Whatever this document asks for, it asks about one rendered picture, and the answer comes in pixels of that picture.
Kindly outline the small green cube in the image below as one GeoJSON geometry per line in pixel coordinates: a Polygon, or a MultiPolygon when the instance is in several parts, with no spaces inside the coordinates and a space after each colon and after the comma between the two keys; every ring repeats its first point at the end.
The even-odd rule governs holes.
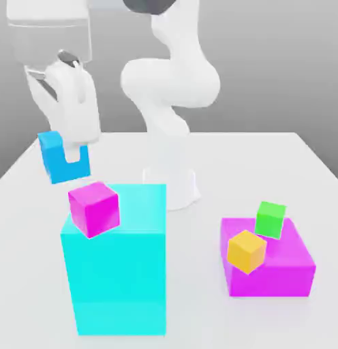
{"type": "Polygon", "coordinates": [[[257,235],[280,240],[286,205],[262,201],[256,215],[254,232],[257,235]]]}

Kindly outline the large magenta box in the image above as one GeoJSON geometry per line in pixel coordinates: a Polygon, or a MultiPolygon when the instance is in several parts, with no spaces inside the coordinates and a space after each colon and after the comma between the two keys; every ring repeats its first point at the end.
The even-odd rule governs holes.
{"type": "Polygon", "coordinates": [[[224,217],[220,225],[220,255],[231,297],[307,297],[316,264],[290,218],[279,240],[267,238],[264,264],[249,275],[227,261],[228,241],[243,230],[254,231],[254,217],[224,217]]]}

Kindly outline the small blue cube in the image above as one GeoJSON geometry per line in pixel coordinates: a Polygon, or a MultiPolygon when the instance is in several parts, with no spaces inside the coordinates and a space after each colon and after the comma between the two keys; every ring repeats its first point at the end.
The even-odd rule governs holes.
{"type": "Polygon", "coordinates": [[[52,184],[62,183],[91,174],[88,146],[79,146],[80,159],[67,162],[63,148],[63,139],[57,131],[38,134],[44,167],[52,184]]]}

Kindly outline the large cyan box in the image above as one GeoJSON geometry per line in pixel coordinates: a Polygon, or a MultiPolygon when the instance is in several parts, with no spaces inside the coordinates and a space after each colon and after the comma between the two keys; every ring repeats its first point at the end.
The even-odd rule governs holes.
{"type": "Polygon", "coordinates": [[[88,239],[71,212],[61,244],[79,335],[166,333],[166,186],[107,185],[121,223],[88,239]]]}

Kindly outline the small magenta cube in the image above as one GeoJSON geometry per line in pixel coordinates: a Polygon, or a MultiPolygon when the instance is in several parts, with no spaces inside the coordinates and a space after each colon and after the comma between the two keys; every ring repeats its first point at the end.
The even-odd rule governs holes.
{"type": "Polygon", "coordinates": [[[68,199],[72,221],[88,239],[121,223],[119,196],[103,182],[73,189],[68,199]]]}

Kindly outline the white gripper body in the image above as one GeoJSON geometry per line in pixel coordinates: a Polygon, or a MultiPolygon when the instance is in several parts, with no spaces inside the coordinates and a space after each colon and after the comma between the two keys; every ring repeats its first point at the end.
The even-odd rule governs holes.
{"type": "Polygon", "coordinates": [[[50,129],[64,142],[88,144],[101,134],[93,78],[77,61],[56,61],[44,72],[25,68],[28,86],[50,129]]]}

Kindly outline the small yellow cube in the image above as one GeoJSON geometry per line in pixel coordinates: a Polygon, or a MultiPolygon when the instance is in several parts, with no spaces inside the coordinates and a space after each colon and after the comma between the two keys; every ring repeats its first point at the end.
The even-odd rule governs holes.
{"type": "Polygon", "coordinates": [[[228,241],[226,260],[249,275],[264,263],[267,242],[254,233],[243,230],[228,241]]]}

